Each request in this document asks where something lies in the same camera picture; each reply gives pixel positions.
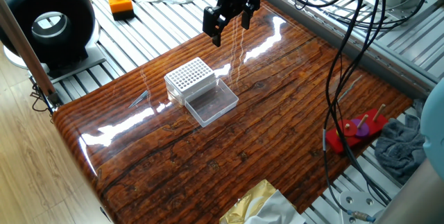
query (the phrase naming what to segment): glossy wood surface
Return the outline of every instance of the glossy wood surface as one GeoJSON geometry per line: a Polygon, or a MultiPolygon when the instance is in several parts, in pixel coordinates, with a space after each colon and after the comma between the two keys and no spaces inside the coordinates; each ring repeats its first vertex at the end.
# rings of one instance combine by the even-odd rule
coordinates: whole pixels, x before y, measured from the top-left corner
{"type": "MultiPolygon", "coordinates": [[[[199,35],[54,114],[116,223],[218,223],[263,179],[299,212],[325,189],[325,79],[336,49],[265,1],[250,30],[240,21],[224,30],[220,48],[199,35]],[[233,110],[205,128],[168,99],[163,79],[197,56],[239,97],[233,110]],[[149,97],[128,109],[145,90],[149,97]]],[[[339,66],[333,85],[338,78],[339,66]]],[[[341,100],[345,118],[382,103],[385,115],[396,117],[411,105],[362,69],[347,89],[352,81],[341,100]]],[[[348,161],[328,154],[335,178],[348,161]]]]}

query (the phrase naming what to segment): cable connector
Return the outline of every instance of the cable connector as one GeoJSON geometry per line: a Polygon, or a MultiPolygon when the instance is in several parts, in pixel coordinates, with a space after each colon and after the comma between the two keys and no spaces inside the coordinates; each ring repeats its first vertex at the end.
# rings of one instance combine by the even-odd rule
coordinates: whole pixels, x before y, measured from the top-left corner
{"type": "Polygon", "coordinates": [[[324,151],[327,151],[327,144],[325,143],[325,136],[327,134],[327,130],[326,129],[322,129],[322,149],[324,151]]]}
{"type": "Polygon", "coordinates": [[[353,216],[356,219],[361,220],[361,221],[368,221],[368,222],[371,222],[371,223],[374,223],[376,221],[376,219],[374,217],[369,216],[368,214],[365,214],[365,213],[362,213],[362,212],[358,212],[358,211],[354,211],[353,212],[353,211],[348,210],[347,214],[349,214],[349,215],[351,215],[351,216],[353,216]]]}

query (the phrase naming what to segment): clear plastic box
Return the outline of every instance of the clear plastic box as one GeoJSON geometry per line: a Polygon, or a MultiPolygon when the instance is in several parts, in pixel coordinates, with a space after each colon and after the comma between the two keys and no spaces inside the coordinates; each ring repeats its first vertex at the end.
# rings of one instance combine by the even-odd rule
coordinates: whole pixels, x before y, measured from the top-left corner
{"type": "Polygon", "coordinates": [[[168,93],[185,105],[202,127],[234,108],[239,100],[200,58],[180,66],[164,79],[168,93]]]}
{"type": "Polygon", "coordinates": [[[200,123],[202,127],[207,126],[226,112],[234,108],[239,98],[221,80],[215,82],[213,88],[202,88],[206,91],[198,96],[189,96],[185,99],[185,107],[200,123]]]}

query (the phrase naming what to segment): red object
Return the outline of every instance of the red object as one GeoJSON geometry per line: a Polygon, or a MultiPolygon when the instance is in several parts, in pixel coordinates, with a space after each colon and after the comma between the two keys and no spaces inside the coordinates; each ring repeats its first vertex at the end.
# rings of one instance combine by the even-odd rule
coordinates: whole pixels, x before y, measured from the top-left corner
{"type": "MultiPolygon", "coordinates": [[[[378,118],[374,122],[373,117],[376,115],[376,112],[377,112],[377,109],[371,109],[371,110],[365,112],[364,114],[360,115],[359,117],[357,117],[357,119],[361,120],[361,119],[363,119],[363,117],[366,114],[368,115],[366,123],[368,125],[370,132],[368,133],[367,137],[364,137],[361,139],[357,138],[357,137],[348,137],[347,143],[350,147],[353,147],[359,143],[368,143],[368,142],[376,139],[381,134],[382,127],[384,127],[384,125],[386,123],[388,123],[389,121],[387,121],[387,119],[384,116],[382,116],[382,114],[381,114],[378,116],[378,118]]],[[[334,150],[335,153],[341,154],[343,152],[342,143],[341,143],[341,140],[339,140],[339,137],[336,133],[336,128],[333,130],[329,130],[325,134],[325,140],[330,145],[330,147],[332,147],[332,149],[334,150]]]]}
{"type": "Polygon", "coordinates": [[[356,135],[356,132],[358,131],[358,126],[354,124],[350,120],[342,120],[339,121],[339,127],[341,127],[342,133],[344,133],[344,136],[346,137],[354,137],[356,135]]]}

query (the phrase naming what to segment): gold paper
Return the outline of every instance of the gold paper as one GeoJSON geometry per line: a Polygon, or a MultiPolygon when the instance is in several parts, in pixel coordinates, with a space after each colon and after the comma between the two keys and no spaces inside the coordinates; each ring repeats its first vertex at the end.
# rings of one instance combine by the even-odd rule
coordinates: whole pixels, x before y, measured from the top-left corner
{"type": "Polygon", "coordinates": [[[267,180],[262,180],[248,190],[234,206],[219,220],[220,224],[244,224],[250,216],[256,215],[264,203],[276,192],[267,180]]]}

